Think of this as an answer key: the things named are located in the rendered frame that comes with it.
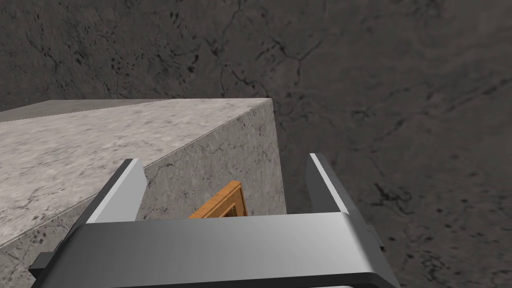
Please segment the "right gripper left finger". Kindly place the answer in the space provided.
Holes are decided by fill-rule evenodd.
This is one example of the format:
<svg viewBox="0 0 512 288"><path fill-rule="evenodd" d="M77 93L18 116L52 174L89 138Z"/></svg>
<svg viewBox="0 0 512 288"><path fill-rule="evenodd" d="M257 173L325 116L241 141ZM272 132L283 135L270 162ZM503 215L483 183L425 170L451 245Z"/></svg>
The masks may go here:
<svg viewBox="0 0 512 288"><path fill-rule="evenodd" d="M147 183L141 160L125 159L73 224L71 231L84 224L135 221Z"/></svg>

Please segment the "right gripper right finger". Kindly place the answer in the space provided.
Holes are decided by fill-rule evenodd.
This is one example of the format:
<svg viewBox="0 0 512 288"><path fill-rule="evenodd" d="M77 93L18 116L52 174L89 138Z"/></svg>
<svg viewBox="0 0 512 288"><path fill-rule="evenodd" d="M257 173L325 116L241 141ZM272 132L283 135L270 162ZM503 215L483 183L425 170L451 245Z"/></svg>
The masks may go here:
<svg viewBox="0 0 512 288"><path fill-rule="evenodd" d="M321 153L307 157L305 181L314 213L346 213L364 225L359 209Z"/></svg>

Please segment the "orange wooden cupboard door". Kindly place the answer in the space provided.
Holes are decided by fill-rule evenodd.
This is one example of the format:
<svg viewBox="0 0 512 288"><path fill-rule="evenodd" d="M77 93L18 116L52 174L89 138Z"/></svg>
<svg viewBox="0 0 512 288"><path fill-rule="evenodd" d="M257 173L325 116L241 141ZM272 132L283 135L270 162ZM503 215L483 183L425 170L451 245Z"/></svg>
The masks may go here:
<svg viewBox="0 0 512 288"><path fill-rule="evenodd" d="M247 217L244 191L240 181L231 181L194 212L190 219Z"/></svg>

